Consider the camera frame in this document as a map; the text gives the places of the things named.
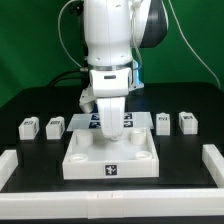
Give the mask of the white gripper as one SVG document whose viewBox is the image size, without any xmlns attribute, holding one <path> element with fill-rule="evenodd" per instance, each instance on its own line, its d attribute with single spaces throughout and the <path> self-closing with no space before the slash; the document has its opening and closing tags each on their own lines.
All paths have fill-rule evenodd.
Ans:
<svg viewBox="0 0 224 224">
<path fill-rule="evenodd" d="M 125 100 L 129 93 L 130 69 L 90 71 L 93 95 L 96 98 L 100 124 L 105 138 L 117 140 L 124 126 Z"/>
</svg>

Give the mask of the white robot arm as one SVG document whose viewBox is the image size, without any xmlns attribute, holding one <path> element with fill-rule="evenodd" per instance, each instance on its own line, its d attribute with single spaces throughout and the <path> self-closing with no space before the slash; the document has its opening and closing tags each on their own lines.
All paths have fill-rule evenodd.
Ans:
<svg viewBox="0 0 224 224">
<path fill-rule="evenodd" d="M 162 0 L 84 0 L 84 37 L 90 84 L 80 107 L 98 109 L 103 136 L 123 133 L 126 96 L 135 88 L 140 68 L 132 54 L 157 46 L 168 31 Z"/>
</svg>

